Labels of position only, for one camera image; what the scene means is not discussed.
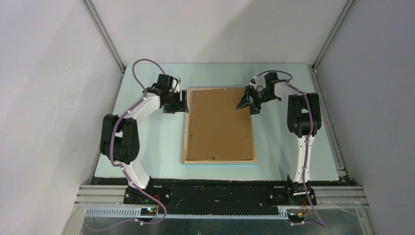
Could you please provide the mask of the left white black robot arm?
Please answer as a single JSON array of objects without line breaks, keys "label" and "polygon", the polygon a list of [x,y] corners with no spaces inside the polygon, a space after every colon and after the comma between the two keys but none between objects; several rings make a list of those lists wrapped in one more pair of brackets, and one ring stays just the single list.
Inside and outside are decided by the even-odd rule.
[{"label": "left white black robot arm", "polygon": [[155,191],[147,186],[150,176],[137,160],[140,143],[138,127],[155,111],[165,114],[188,112],[186,90],[180,89],[181,80],[160,74],[151,87],[144,89],[139,99],[119,115],[107,114],[103,118],[100,153],[115,167],[120,167],[128,184],[138,188],[136,198],[143,204],[154,200]]}]

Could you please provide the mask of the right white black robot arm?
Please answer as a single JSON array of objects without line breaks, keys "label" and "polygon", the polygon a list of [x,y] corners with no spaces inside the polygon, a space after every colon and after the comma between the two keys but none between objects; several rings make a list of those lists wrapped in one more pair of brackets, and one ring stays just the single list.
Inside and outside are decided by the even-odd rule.
[{"label": "right white black robot arm", "polygon": [[251,115],[257,115],[263,103],[287,101],[287,128],[296,137],[298,153],[296,163],[287,176],[284,197],[289,204],[296,205],[311,192],[311,148],[322,126],[320,99],[317,93],[306,93],[292,85],[291,74],[287,79],[280,79],[280,73],[279,70],[266,70],[254,76],[235,108],[247,108]]}]

